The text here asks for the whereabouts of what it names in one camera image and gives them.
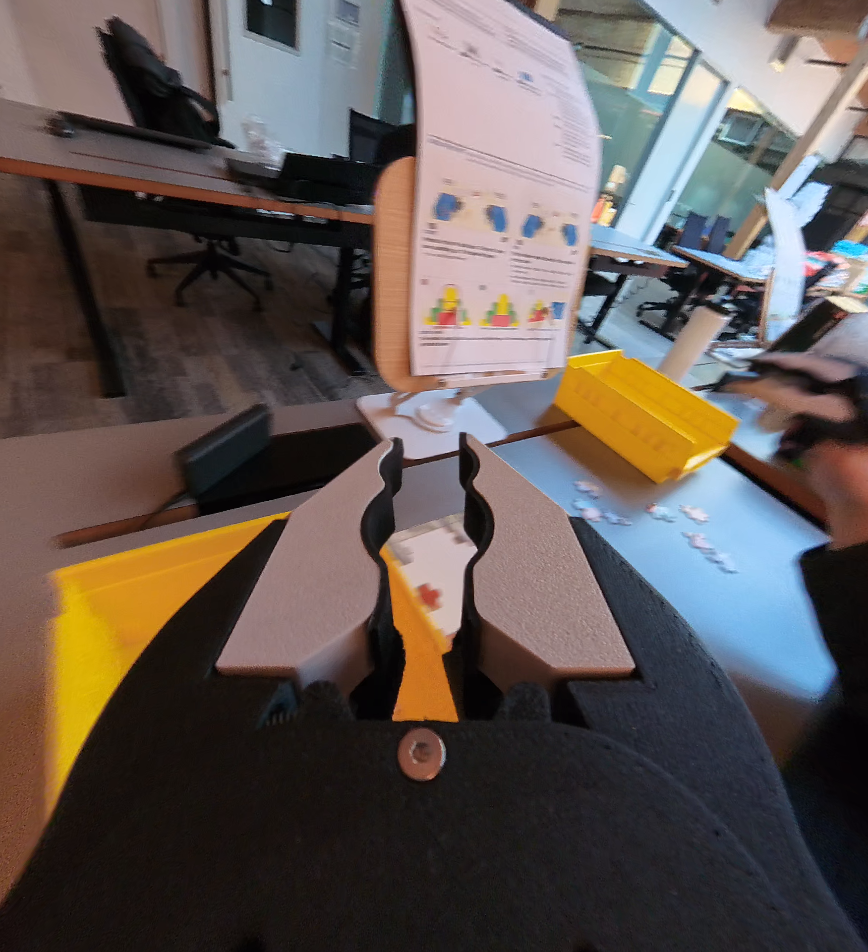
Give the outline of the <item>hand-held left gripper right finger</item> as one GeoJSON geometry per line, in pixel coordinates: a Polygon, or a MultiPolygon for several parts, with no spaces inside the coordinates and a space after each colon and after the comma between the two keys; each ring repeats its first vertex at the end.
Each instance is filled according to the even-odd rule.
{"type": "Polygon", "coordinates": [[[632,653],[564,508],[463,433],[464,660],[499,691],[624,679],[632,653]]]}

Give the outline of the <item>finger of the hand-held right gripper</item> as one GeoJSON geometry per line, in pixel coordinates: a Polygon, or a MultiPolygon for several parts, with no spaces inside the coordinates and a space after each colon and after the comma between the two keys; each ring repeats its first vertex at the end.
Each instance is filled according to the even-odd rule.
{"type": "Polygon", "coordinates": [[[757,417],[757,426],[770,433],[784,433],[808,421],[839,424],[856,419],[852,402],[835,394],[771,392],[761,401],[765,407],[757,417]]]}
{"type": "Polygon", "coordinates": [[[835,393],[856,377],[858,363],[812,354],[762,354],[737,370],[726,372],[711,390],[717,393],[751,393],[751,387],[773,384],[795,387],[806,393],[835,393]]]}

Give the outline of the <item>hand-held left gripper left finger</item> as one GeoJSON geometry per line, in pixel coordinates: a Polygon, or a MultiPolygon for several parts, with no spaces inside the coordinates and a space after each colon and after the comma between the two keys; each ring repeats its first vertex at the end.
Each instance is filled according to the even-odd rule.
{"type": "Polygon", "coordinates": [[[226,675],[325,681],[349,696],[366,681],[396,696],[404,642],[380,551],[394,531],[404,444],[386,439],[285,520],[217,662],[226,675]]]}

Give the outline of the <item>puzzle frame board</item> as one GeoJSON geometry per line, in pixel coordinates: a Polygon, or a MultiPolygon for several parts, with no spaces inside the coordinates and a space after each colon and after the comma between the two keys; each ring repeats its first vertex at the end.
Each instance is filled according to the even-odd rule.
{"type": "Polygon", "coordinates": [[[426,631],[441,652],[451,648],[461,626],[464,576],[475,552],[460,513],[398,531],[383,549],[410,624],[426,631]],[[424,583],[442,590],[440,611],[428,613],[416,600],[415,589],[424,583]]]}

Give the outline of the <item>yellow plastic bin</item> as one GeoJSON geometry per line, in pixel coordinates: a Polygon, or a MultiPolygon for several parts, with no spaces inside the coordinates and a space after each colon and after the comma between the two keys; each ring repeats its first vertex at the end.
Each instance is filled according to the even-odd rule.
{"type": "Polygon", "coordinates": [[[568,359],[555,406],[655,483],[723,454],[738,420],[622,351],[568,359]]]}
{"type": "MultiPolygon", "coordinates": [[[[166,622],[261,530],[287,513],[155,542],[50,573],[58,613],[50,629],[45,815],[59,799],[90,731],[119,683],[166,622]]],[[[410,624],[390,571],[406,665],[394,720],[460,719],[443,657],[410,624]]]]}

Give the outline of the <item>person's right forearm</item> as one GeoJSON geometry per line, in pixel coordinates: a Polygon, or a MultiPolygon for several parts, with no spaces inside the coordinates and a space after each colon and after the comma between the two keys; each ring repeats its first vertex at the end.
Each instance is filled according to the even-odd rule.
{"type": "Polygon", "coordinates": [[[837,677],[784,780],[819,869],[868,946],[868,541],[812,549],[800,568],[837,677]]]}

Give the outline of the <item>grey desk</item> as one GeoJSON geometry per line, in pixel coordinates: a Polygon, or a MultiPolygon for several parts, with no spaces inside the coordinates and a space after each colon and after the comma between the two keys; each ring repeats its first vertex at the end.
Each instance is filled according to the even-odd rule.
{"type": "MultiPolygon", "coordinates": [[[[782,760],[834,677],[796,566],[817,530],[726,463],[655,491],[710,506],[712,529],[740,574],[719,572],[683,541],[662,541],[647,517],[608,539],[702,640],[782,760]]],[[[64,551],[53,543],[0,549],[0,901],[46,823],[47,650],[57,614],[47,575],[142,546],[123,539],[64,551]]]]}
{"type": "Polygon", "coordinates": [[[0,549],[141,521],[181,489],[173,461],[222,414],[0,440],[0,549]]]}

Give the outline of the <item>wood-edged office desk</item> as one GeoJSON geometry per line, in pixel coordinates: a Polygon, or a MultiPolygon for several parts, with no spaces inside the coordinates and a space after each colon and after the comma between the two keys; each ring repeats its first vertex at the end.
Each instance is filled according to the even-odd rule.
{"type": "Polygon", "coordinates": [[[78,129],[55,135],[49,127],[59,113],[0,97],[0,173],[40,180],[50,201],[52,220],[83,325],[91,341],[100,393],[122,398],[126,385],[106,322],[101,315],[79,238],[70,218],[61,183],[107,188],[130,195],[125,218],[133,227],[152,228],[155,214],[176,211],[183,201],[213,208],[214,219],[231,208],[261,211],[261,236],[288,244],[330,246],[340,250],[340,273],[327,341],[339,362],[354,375],[360,365],[346,350],[346,295],[354,250],[368,250],[373,211],[365,206],[331,206],[285,201],[229,175],[222,147],[186,151],[163,142],[118,135],[101,129],[78,129]]]}
{"type": "Polygon", "coordinates": [[[659,278],[670,269],[687,268],[688,262],[651,244],[643,244],[605,225],[591,226],[590,257],[582,298],[602,297],[592,322],[579,319],[583,342],[590,344],[631,277],[659,278]]]}

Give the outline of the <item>person's right hand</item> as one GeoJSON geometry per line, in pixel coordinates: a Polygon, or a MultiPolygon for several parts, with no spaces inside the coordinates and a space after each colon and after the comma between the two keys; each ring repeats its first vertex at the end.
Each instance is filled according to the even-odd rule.
{"type": "Polygon", "coordinates": [[[868,542],[868,446],[821,442],[802,460],[825,506],[830,549],[868,542]]]}

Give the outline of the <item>tall black box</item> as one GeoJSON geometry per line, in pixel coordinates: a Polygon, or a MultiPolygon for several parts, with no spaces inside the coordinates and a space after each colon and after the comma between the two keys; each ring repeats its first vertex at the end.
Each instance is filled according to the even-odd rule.
{"type": "Polygon", "coordinates": [[[766,352],[808,351],[844,320],[860,315],[868,315],[866,303],[840,295],[820,298],[797,322],[770,344],[766,352]]]}

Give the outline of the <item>white water bottle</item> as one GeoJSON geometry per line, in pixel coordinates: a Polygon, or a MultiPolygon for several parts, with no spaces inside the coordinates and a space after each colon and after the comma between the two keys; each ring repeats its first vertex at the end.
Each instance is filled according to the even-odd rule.
{"type": "Polygon", "coordinates": [[[678,333],[673,346],[661,360],[657,371],[680,384],[729,322],[730,315],[722,306],[697,306],[678,333]]]}

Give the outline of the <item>black power adapter box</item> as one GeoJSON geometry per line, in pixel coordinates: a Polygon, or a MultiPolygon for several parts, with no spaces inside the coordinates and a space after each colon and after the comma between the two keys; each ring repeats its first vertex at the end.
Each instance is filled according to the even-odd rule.
{"type": "Polygon", "coordinates": [[[255,404],[174,454],[186,496],[198,498],[257,457],[270,444],[271,412],[255,404]]]}

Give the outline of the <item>printed instruction sheet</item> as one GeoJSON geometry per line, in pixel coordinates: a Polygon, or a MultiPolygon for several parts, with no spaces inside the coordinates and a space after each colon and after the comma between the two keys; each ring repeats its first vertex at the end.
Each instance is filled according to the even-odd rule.
{"type": "Polygon", "coordinates": [[[503,1],[401,2],[414,65],[410,366],[563,366],[601,137],[573,44],[503,1]]]}

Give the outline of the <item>black office chair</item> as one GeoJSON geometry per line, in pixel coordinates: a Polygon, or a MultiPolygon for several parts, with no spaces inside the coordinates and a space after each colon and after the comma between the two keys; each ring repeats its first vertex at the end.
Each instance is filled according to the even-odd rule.
{"type": "MultiPolygon", "coordinates": [[[[215,105],[201,93],[190,89],[180,73],[166,65],[142,33],[122,19],[110,17],[107,28],[98,29],[97,34],[107,67],[136,127],[189,138],[205,146],[234,149],[234,144],[220,135],[221,124],[215,105]]],[[[146,261],[145,271],[149,277],[157,275],[158,266],[193,265],[174,291],[178,306],[185,305],[184,292],[203,275],[212,280],[225,275],[251,296],[254,311],[262,309],[259,294],[241,274],[260,276],[267,290],[272,289],[271,275],[239,257],[237,232],[232,230],[234,225],[248,221],[247,211],[173,196],[145,195],[142,201],[153,207],[153,211],[147,214],[153,228],[168,230],[195,224],[223,228],[216,232],[194,232],[193,239],[203,244],[203,250],[199,252],[146,261]]]]}

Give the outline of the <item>white paper notice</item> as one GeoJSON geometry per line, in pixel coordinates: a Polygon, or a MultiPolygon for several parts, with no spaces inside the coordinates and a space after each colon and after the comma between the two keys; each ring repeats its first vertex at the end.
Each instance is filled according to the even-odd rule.
{"type": "Polygon", "coordinates": [[[355,67],[360,21],[360,1],[331,1],[326,23],[326,50],[331,60],[348,68],[355,67]]]}

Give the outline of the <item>dark wall poster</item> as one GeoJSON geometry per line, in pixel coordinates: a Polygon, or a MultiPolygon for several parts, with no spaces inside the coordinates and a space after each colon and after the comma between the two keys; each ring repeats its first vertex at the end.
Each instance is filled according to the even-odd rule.
{"type": "Polygon", "coordinates": [[[298,53],[298,1],[244,1],[245,33],[254,40],[298,53]]]}

